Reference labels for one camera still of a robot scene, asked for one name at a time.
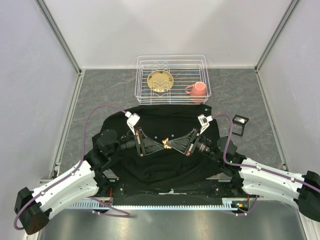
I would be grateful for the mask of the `black button-up shirt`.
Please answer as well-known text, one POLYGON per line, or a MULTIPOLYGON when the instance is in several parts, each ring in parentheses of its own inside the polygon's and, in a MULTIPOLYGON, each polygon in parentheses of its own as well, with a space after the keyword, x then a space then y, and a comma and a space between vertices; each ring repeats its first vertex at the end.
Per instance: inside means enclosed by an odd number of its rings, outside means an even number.
MULTIPOLYGON (((151 139, 183 137, 201 127, 198 116, 210 116, 212 108, 196 105, 140 105, 128 109, 140 116, 136 124, 151 139)), ((185 156, 174 149, 139 156, 137 149, 119 151, 111 156, 111 170, 123 181, 143 188, 163 189, 205 180, 222 172, 219 163, 199 152, 185 156)))

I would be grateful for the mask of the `blue leaf brooch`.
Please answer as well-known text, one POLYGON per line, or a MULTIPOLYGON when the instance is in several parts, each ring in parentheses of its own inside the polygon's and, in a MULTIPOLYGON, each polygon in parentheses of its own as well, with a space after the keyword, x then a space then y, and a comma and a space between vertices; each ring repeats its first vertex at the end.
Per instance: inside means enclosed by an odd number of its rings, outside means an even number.
POLYGON ((172 147, 168 145, 168 142, 169 142, 169 138, 165 138, 164 140, 162 140, 164 149, 172 149, 172 147))

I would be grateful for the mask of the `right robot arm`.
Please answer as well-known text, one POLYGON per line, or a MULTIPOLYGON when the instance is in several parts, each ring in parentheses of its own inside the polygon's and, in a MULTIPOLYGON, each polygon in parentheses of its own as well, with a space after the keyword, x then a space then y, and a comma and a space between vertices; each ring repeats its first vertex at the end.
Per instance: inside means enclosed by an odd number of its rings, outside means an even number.
POLYGON ((202 154, 219 164, 222 172, 232 178, 229 191, 235 197, 244 193, 291 205, 305 217, 320 220, 320 175, 276 169, 237 153, 230 137, 210 140, 196 130, 188 135, 162 141, 166 149, 174 149, 187 157, 202 154))

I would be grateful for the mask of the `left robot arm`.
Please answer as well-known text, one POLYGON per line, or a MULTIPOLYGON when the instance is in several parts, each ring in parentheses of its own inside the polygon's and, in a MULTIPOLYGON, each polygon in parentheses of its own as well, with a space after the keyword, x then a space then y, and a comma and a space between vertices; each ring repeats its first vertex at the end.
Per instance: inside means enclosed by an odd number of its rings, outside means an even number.
POLYGON ((123 152, 134 150, 140 157, 164 149, 164 145, 147 137, 141 128, 119 139, 114 129, 93 137, 93 149, 75 166, 50 182, 33 190, 21 189, 16 198, 14 228, 33 235, 50 219, 71 204, 91 196, 106 196, 112 183, 104 174, 119 162, 123 152))

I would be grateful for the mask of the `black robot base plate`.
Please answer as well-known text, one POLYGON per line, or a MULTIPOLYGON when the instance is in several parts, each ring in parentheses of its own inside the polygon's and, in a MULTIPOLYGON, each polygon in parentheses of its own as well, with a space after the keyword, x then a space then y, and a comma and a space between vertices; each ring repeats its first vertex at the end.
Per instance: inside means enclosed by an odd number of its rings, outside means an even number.
POLYGON ((206 179, 170 189, 144 189, 116 180, 104 195, 114 205, 218 205, 222 199, 254 200, 231 180, 206 179))

